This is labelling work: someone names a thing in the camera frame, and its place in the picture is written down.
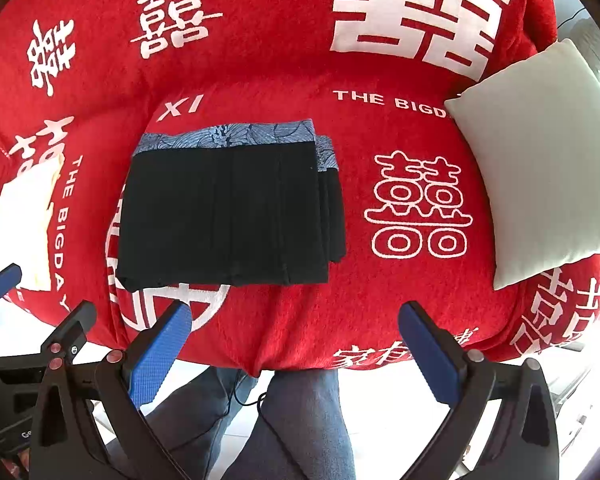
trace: beige pillow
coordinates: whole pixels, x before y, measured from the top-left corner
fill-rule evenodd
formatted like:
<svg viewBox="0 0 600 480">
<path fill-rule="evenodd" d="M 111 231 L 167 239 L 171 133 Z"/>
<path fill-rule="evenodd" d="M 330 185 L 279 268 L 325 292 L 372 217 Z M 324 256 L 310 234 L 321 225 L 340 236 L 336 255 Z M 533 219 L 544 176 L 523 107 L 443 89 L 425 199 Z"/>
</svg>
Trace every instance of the beige pillow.
<svg viewBox="0 0 600 480">
<path fill-rule="evenodd" d="M 445 105 L 489 195 L 495 290 L 600 253 L 600 85 L 570 40 Z"/>
</svg>

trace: jeans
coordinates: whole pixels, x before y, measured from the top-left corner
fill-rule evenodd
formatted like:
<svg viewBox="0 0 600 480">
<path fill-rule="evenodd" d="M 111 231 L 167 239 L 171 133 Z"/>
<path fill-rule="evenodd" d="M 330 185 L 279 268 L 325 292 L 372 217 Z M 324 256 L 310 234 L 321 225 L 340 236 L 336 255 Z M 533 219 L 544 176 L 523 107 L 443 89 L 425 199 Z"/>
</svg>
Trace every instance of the jeans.
<svg viewBox="0 0 600 480">
<path fill-rule="evenodd" d="M 205 480 L 220 454 L 222 436 L 257 379 L 241 370 L 209 367 L 175 390 L 146 420 L 191 480 Z M 244 449 L 222 480 L 354 480 L 349 434 L 340 409 L 337 370 L 277 372 Z M 107 450 L 112 464 L 137 478 L 120 444 Z"/>
</svg>

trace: white folded cloth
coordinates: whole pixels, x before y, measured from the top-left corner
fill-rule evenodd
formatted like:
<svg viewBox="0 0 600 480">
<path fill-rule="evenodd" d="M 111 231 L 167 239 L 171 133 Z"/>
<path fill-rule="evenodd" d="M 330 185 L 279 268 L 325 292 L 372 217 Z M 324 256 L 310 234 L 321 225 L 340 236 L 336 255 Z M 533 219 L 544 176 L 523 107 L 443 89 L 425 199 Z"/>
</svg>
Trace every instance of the white folded cloth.
<svg viewBox="0 0 600 480">
<path fill-rule="evenodd" d="M 54 209 L 49 202 L 63 164 L 61 154 L 37 164 L 2 187 L 0 271 L 18 264 L 22 269 L 20 288 L 51 290 L 46 231 Z"/>
</svg>

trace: folded clothing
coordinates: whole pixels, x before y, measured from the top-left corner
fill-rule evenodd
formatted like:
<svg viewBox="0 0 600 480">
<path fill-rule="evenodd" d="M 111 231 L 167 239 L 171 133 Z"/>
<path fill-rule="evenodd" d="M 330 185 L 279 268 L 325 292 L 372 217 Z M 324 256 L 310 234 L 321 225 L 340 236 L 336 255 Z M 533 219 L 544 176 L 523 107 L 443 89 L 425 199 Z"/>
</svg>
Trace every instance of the folded clothing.
<svg viewBox="0 0 600 480">
<path fill-rule="evenodd" d="M 311 121 L 145 134 L 125 186 L 118 280 L 131 292 L 326 283 L 346 250 L 337 173 Z"/>
<path fill-rule="evenodd" d="M 22 270 L 20 288 L 51 290 L 46 230 L 54 209 L 49 201 L 63 164 L 61 154 L 33 166 L 2 187 L 0 271 L 18 264 Z"/>
</svg>

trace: screw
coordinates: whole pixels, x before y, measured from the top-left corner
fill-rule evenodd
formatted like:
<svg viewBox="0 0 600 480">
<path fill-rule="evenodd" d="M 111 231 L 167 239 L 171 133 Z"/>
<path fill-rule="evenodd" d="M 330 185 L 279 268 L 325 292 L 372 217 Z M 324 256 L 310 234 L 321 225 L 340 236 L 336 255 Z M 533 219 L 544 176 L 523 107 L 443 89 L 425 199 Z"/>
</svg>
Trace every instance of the screw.
<svg viewBox="0 0 600 480">
<path fill-rule="evenodd" d="M 466 353 L 466 356 L 469 358 L 469 361 L 474 363 L 481 363 L 484 361 L 484 354 L 475 348 L 469 350 Z"/>
<path fill-rule="evenodd" d="M 62 358 L 60 358 L 60 357 L 51 359 L 51 361 L 49 362 L 49 368 L 51 368 L 52 370 L 58 370 L 58 368 L 61 366 L 62 366 Z"/>
<path fill-rule="evenodd" d="M 107 361 L 110 363 L 118 363 L 122 360 L 122 352 L 120 350 L 112 350 L 107 354 Z"/>
<path fill-rule="evenodd" d="M 527 359 L 525 361 L 525 363 L 532 370 L 539 370 L 540 369 L 540 363 L 538 361 L 536 361 L 535 359 L 532 359 L 531 357 L 529 359 Z"/>
</svg>

